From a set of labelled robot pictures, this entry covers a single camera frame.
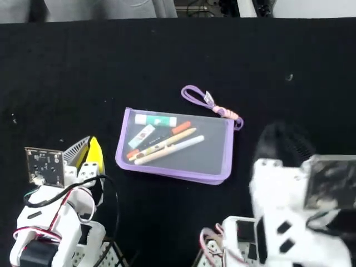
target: pencil case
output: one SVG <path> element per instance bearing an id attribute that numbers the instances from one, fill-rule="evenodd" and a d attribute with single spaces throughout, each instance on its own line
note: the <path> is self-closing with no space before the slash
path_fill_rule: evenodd
<path id="1" fill-rule="evenodd" d="M 234 123 L 126 108 L 115 160 L 124 170 L 218 185 L 231 173 Z"/>

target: black wire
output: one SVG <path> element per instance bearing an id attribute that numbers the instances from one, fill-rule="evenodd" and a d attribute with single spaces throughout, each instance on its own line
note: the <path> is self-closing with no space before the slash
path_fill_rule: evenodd
<path id="1" fill-rule="evenodd" d="M 109 252 L 109 250 L 113 247 L 113 244 L 115 242 L 115 237 L 117 235 L 117 231 L 118 231 L 118 221 L 119 221 L 119 214 L 120 214 L 120 208 L 119 208 L 119 200 L 118 200 L 118 189 L 117 189 L 117 186 L 115 184 L 115 181 L 113 178 L 110 178 L 109 176 L 105 175 L 105 174 L 101 174 L 101 175 L 98 175 L 96 177 L 93 177 L 93 178 L 89 178 L 89 179 L 86 179 L 84 180 L 83 182 L 78 182 L 76 184 L 72 184 L 70 186 L 68 186 L 67 188 L 65 188 L 62 192 L 60 192 L 58 195 L 56 195 L 55 197 L 49 199 L 49 200 L 44 200 L 44 201 L 41 201 L 39 203 L 31 203 L 28 201 L 29 197 L 31 195 L 25 195 L 23 197 L 23 202 L 26 206 L 28 207 L 45 207 L 45 206 L 48 206 L 49 204 L 52 204 L 54 202 L 56 202 L 57 200 L 59 200 L 60 198 L 62 198 L 63 196 L 65 196 L 70 190 L 72 190 L 74 187 L 77 187 L 77 186 L 81 186 L 81 185 L 84 185 L 88 182 L 91 182 L 91 181 L 95 181 L 97 180 L 98 182 L 100 182 L 100 179 L 106 179 L 108 180 L 112 186 L 115 188 L 115 197 L 116 197 L 116 221 L 115 221 L 115 228 L 114 228 L 114 231 L 113 231 L 113 235 L 112 235 L 112 239 L 109 241 L 109 245 L 106 247 L 105 251 L 103 252 L 103 254 L 101 255 L 101 257 L 96 261 L 96 263 L 94 264 L 93 267 L 98 267 L 101 262 L 103 261 L 103 259 L 106 257 L 107 253 Z"/>
<path id="2" fill-rule="evenodd" d="M 200 13 L 212 14 L 215 17 L 215 14 L 212 13 L 212 11 L 209 11 L 209 10 L 199 10 L 199 11 L 192 12 L 192 13 L 189 14 L 189 17 L 192 17 L 192 16 L 194 16 L 196 14 L 200 14 Z"/>
<path id="3" fill-rule="evenodd" d="M 343 231 L 338 231 L 338 230 L 331 230 L 329 228 L 314 228 L 313 226 L 310 226 L 310 222 L 319 219 L 321 217 L 324 217 L 327 215 L 329 212 L 318 212 L 314 214 L 313 216 L 309 217 L 306 220 L 305 227 L 311 231 L 314 231 L 315 233 L 320 233 L 324 235 L 329 235 L 329 236 L 337 236 L 343 240 L 355 240 L 356 239 L 356 234 L 355 233 L 348 233 L 348 232 L 343 232 Z"/>
<path id="4" fill-rule="evenodd" d="M 187 16 L 188 17 L 190 17 L 189 16 L 189 8 L 190 8 L 190 6 L 192 6 L 193 4 L 195 4 L 195 3 L 197 3 L 199 0 L 193 0 L 193 1 L 191 1 L 188 5 L 187 5 L 187 11 L 186 11 L 186 13 L 187 13 Z"/>

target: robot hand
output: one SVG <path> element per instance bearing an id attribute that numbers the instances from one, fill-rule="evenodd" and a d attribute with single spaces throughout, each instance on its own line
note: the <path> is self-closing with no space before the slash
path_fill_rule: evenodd
<path id="1" fill-rule="evenodd" d="M 96 139 L 87 137 L 65 152 L 26 148 L 26 153 L 30 182 L 38 188 L 24 196 L 12 266 L 99 266 L 113 241 L 103 251 L 105 228 L 92 218 L 103 202 L 103 180 L 115 183 L 104 174 Z"/>

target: pen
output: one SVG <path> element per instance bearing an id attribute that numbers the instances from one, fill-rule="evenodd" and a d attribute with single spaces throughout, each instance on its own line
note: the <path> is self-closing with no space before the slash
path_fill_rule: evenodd
<path id="1" fill-rule="evenodd" d="M 179 134 L 180 132 L 183 132 L 184 130 L 188 129 L 191 126 L 191 122 L 190 121 L 186 121 L 180 125 L 178 125 L 177 127 L 173 128 L 172 130 L 169 130 L 165 133 L 163 133 L 162 135 L 160 135 L 157 138 L 151 139 L 149 142 L 145 141 L 142 142 L 141 144 L 139 144 L 137 147 L 135 147 L 135 150 L 129 152 L 126 157 L 128 159 L 132 158 L 135 154 L 139 153 L 140 151 L 151 147 L 159 142 L 161 142 L 164 139 L 167 139 L 173 135 Z"/>
<path id="2" fill-rule="evenodd" d="M 200 135 L 200 136 L 191 138 L 189 140 L 183 141 L 181 143 L 178 143 L 176 145 L 171 145 L 170 147 L 167 147 L 165 149 L 162 149 L 160 151 L 152 153 L 152 154 L 150 154 L 148 156 L 145 156 L 145 157 L 142 157 L 140 159 L 135 160 L 135 165 L 142 165 L 142 164 L 148 163 L 148 162 L 150 162 L 152 160 L 159 159 L 161 157 L 167 156 L 167 155 L 172 154 L 172 153 L 174 153 L 176 151 L 185 149 L 185 148 L 187 148 L 189 146 L 198 144 L 198 143 L 203 142 L 203 141 L 204 141 L 204 136 Z"/>
<path id="3" fill-rule="evenodd" d="M 168 138 L 167 140 L 164 140 L 157 145 L 151 146 L 145 150 L 142 150 L 141 152 L 133 155 L 131 158 L 129 158 L 130 161 L 140 159 L 144 156 L 147 156 L 149 154 L 152 154 L 153 152 L 156 152 L 157 150 L 164 149 L 166 146 L 173 144 L 184 137 L 187 137 L 188 135 L 191 135 L 193 132 L 196 131 L 196 128 L 191 128 L 188 130 L 185 130 L 184 132 L 178 133 L 177 135 L 173 135 L 171 138 Z"/>

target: black cloth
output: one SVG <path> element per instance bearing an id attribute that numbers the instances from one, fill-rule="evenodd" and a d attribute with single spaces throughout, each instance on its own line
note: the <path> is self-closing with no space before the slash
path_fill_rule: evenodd
<path id="1" fill-rule="evenodd" d="M 267 123 L 303 125 L 322 154 L 356 154 L 356 20 L 149 19 L 0 26 L 1 265 L 30 188 L 24 146 L 64 150 L 95 135 L 120 189 L 117 243 L 134 266 L 191 266 L 198 235 L 251 216 L 255 144 Z M 208 90 L 239 113 L 233 170 L 219 186 L 121 170 L 126 106 L 215 116 L 180 96 Z M 112 233 L 112 189 L 98 219 Z"/>

